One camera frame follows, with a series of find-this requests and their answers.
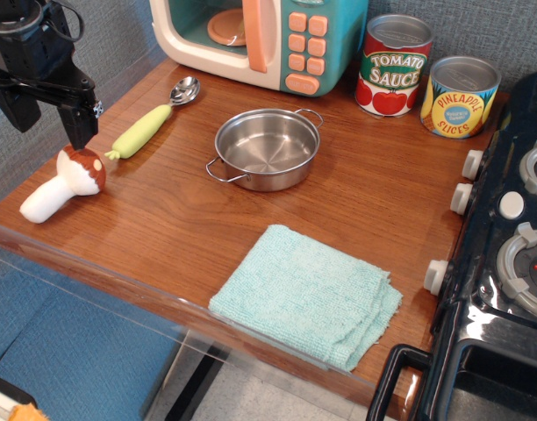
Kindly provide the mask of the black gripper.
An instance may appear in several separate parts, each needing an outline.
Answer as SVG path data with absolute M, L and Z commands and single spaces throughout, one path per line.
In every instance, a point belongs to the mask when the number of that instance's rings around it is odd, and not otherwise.
M 57 107 L 69 142 L 84 149 L 103 107 L 95 83 L 73 62 L 74 41 L 53 30 L 0 33 L 0 110 L 20 132 L 40 119 L 38 102 Z

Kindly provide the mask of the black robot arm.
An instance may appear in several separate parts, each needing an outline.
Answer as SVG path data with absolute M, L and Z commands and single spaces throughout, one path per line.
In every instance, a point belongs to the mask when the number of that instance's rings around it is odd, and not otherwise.
M 57 108 L 75 150 L 97 135 L 96 84 L 74 63 L 84 30 L 67 1 L 0 1 L 0 110 L 20 132 L 39 121 L 43 102 Z

